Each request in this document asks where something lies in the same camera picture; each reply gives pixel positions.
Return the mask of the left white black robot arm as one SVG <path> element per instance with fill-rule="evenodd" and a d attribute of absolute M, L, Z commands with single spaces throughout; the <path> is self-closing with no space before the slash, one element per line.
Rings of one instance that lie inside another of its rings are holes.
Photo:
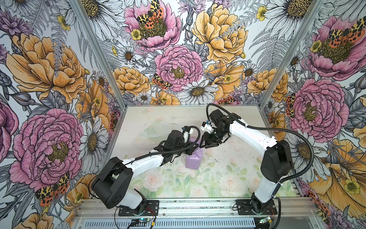
<path fill-rule="evenodd" d="M 135 216 L 143 215 L 151 208 L 141 192 L 129 189 L 131 180 L 148 170 L 174 162 L 182 154 L 192 155 L 199 147 L 200 136 L 199 128 L 184 126 L 182 131 L 171 131 L 165 141 L 145 155 L 127 160 L 113 157 L 91 182 L 90 190 L 108 209 L 122 207 Z"/>

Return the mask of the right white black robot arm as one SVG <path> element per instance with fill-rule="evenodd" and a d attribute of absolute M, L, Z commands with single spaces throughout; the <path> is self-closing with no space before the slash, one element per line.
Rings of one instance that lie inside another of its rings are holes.
<path fill-rule="evenodd" d="M 257 127 L 252 127 L 240 116 L 230 113 L 224 115 L 219 109 L 214 110 L 203 122 L 204 131 L 200 148 L 214 148 L 223 144 L 225 136 L 235 135 L 253 147 L 261 156 L 260 172 L 262 179 L 253 192 L 246 209 L 254 214 L 263 214 L 273 205 L 282 181 L 293 168 L 290 146 L 285 140 L 278 141 L 275 137 L 268 137 Z"/>

